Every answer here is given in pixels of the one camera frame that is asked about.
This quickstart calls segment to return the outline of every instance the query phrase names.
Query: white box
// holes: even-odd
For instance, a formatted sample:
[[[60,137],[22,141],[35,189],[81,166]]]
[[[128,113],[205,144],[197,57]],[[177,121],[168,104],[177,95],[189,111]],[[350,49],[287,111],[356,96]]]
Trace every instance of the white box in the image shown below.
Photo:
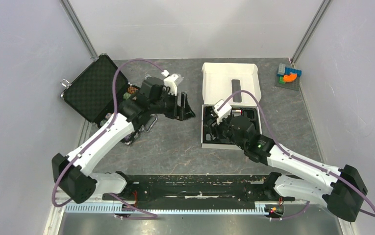
[[[201,115],[200,139],[202,148],[217,149],[240,149],[234,144],[203,143],[203,118],[204,107],[216,104],[219,100],[226,100],[232,94],[232,80],[239,80],[240,89],[251,92],[255,98],[261,99],[259,88],[258,67],[255,64],[233,64],[233,63],[204,63],[203,72],[203,105]],[[261,118],[255,101],[245,93],[241,94],[242,101],[228,103],[232,108],[255,108],[258,114],[258,125],[261,133]]]

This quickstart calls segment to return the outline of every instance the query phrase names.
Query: orange connector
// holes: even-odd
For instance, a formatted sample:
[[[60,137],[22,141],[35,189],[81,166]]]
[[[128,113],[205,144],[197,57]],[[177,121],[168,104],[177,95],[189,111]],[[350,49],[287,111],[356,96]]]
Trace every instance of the orange connector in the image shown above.
[[[297,79],[297,74],[291,73],[290,75],[284,75],[283,81],[284,82],[292,82]]]

